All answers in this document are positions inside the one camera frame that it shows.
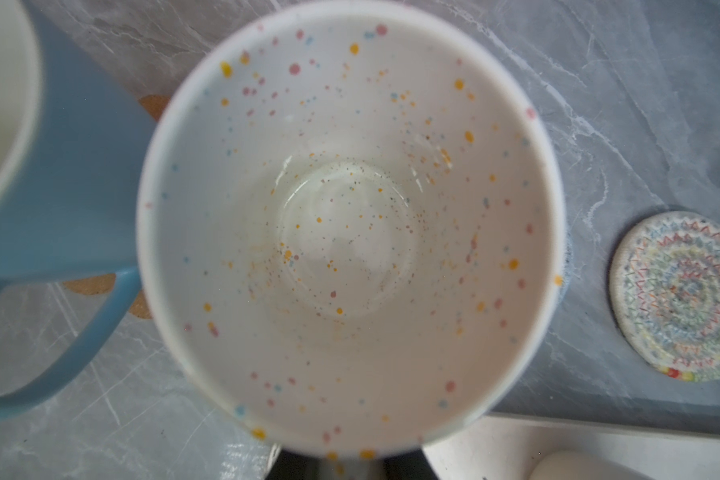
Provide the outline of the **light blue mug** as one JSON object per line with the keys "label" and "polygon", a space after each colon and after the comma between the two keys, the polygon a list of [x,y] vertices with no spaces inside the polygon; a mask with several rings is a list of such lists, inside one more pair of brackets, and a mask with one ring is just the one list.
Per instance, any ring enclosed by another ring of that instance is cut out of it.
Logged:
{"label": "light blue mug", "polygon": [[135,300],[137,190],[154,129],[141,105],[37,7],[0,1],[0,292],[115,275],[67,350],[0,395],[0,421],[71,382]]}

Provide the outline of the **cork paw print coaster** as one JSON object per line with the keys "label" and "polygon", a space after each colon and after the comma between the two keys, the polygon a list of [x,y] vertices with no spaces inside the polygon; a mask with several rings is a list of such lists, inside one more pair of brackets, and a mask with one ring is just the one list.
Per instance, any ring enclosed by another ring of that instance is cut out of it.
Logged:
{"label": "cork paw print coaster", "polygon": [[[147,111],[147,113],[158,121],[167,107],[170,97],[166,95],[151,94],[141,97],[138,102]],[[63,282],[63,286],[74,293],[85,296],[96,296],[109,293],[115,285],[115,275],[106,274],[96,277],[89,277],[78,280],[70,280]],[[140,319],[152,319],[146,297],[143,291],[140,291],[134,302],[128,309],[128,312]]]}

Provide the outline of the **white woven rope coaster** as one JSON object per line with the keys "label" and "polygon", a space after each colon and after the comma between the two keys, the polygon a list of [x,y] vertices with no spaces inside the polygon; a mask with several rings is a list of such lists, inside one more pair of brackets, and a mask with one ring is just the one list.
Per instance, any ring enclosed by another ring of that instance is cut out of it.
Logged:
{"label": "white woven rope coaster", "polygon": [[631,347],[687,382],[720,380],[720,225],[687,211],[637,223],[612,258],[609,298]]}

